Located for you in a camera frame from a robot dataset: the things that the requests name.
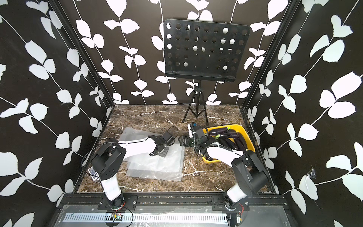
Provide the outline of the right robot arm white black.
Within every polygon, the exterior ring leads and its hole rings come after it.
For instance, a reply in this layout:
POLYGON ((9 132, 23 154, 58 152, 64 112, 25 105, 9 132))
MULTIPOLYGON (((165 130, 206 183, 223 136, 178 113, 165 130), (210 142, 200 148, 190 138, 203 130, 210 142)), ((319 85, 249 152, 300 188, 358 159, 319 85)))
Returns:
POLYGON ((227 210, 235 210, 239 203, 256 194, 268 182, 264 165, 251 150, 235 150, 207 136, 185 135, 178 141, 181 146, 193 148, 197 155, 217 159, 232 168, 236 183, 224 193, 223 204, 227 210))

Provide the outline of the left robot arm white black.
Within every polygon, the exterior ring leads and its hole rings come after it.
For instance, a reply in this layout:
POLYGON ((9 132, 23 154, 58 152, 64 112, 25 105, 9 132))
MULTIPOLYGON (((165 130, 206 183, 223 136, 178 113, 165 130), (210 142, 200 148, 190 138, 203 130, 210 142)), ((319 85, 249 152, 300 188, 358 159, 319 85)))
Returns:
POLYGON ((144 153, 156 156, 174 142, 175 137, 167 132, 161 136, 149 135, 145 139, 134 141, 111 138, 102 144, 92 156, 91 165, 100 178, 108 201, 121 198, 117 173, 124 159, 144 153))

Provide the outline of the clear zip-top bag top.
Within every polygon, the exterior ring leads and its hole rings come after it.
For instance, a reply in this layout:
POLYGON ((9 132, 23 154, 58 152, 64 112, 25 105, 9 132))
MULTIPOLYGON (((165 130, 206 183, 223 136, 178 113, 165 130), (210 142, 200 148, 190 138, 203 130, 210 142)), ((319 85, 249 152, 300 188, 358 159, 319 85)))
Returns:
POLYGON ((148 131, 136 130, 136 129, 127 127, 121 134, 119 141, 120 142, 138 141, 138 140, 147 139, 148 136, 150 136, 150 135, 159 136, 160 134, 148 132, 148 131))

